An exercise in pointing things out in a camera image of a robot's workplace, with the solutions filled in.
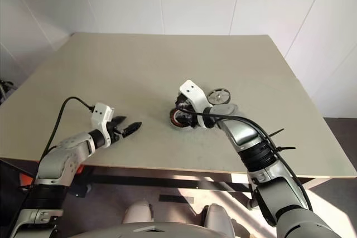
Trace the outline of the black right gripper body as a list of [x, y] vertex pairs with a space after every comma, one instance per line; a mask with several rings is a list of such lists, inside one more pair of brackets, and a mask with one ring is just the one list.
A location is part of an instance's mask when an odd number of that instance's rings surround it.
[[175, 101], [175, 108], [174, 108], [174, 125], [179, 127], [179, 128], [188, 128], [185, 127], [181, 121], [180, 121], [180, 115], [181, 113], [190, 113], [196, 116], [196, 127], [191, 127], [191, 128], [197, 128], [199, 126], [198, 118], [197, 118], [197, 111], [194, 109], [192, 106], [191, 102], [188, 100], [186, 96], [183, 94], [180, 94], [176, 101]]

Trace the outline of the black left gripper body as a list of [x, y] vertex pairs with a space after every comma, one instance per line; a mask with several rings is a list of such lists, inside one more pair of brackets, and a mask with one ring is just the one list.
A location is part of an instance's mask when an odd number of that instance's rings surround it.
[[124, 138], [122, 131], [119, 130], [118, 127], [119, 124], [117, 123], [107, 123], [107, 131], [111, 142], [118, 142]]

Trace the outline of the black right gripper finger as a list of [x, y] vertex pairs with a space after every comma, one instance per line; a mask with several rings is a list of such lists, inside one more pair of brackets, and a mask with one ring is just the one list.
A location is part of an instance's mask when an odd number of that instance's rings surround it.
[[182, 112], [180, 121], [185, 127], [196, 127], [196, 116], [193, 114]]

